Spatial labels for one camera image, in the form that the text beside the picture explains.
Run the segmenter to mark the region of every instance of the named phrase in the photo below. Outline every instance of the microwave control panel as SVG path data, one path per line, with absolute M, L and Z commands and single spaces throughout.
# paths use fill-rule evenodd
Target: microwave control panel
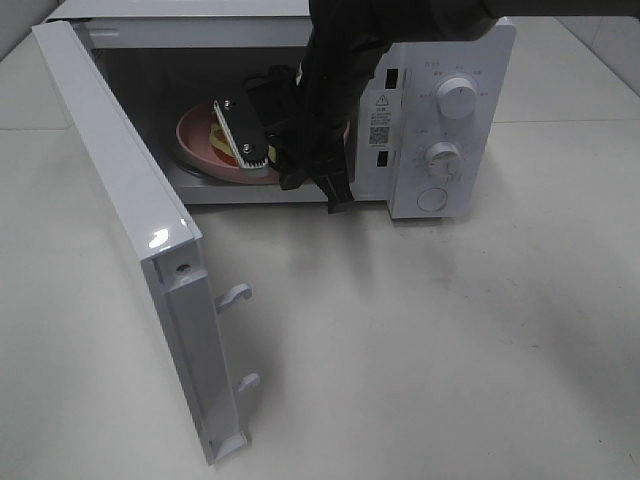
M 358 163 L 386 167 L 393 218 L 468 212 L 515 33 L 502 20 L 478 41 L 396 45 L 381 62 L 361 103 Z

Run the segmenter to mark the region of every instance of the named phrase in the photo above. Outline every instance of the pink plate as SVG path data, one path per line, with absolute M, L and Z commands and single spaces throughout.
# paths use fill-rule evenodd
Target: pink plate
M 247 177 L 238 168 L 235 159 L 211 145 L 213 113 L 207 103 L 185 113 L 176 127 L 176 136 L 187 153 L 185 161 L 198 170 L 227 182 L 265 185 L 278 183 L 278 173 L 270 170 L 265 177 Z

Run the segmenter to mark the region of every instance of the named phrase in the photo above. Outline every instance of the power knob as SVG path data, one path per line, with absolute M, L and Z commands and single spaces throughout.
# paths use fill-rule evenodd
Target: power knob
M 448 178 L 458 173 L 462 166 L 462 154 L 449 142 L 438 142 L 425 153 L 427 173 L 431 177 Z
M 473 80 L 453 77 L 442 82 L 436 92 L 440 113 L 450 120 L 468 117 L 476 108 L 478 91 Z

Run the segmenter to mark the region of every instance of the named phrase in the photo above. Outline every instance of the white wall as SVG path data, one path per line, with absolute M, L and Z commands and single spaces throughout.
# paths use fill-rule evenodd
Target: white wall
M 0 59 L 57 6 L 57 0 L 0 0 Z
M 558 20 L 640 95 L 640 22 L 627 17 Z

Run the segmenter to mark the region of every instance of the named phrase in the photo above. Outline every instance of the qr code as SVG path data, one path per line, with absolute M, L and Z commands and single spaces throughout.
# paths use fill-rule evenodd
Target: qr code
M 371 127 L 369 145 L 385 145 L 389 143 L 389 127 Z

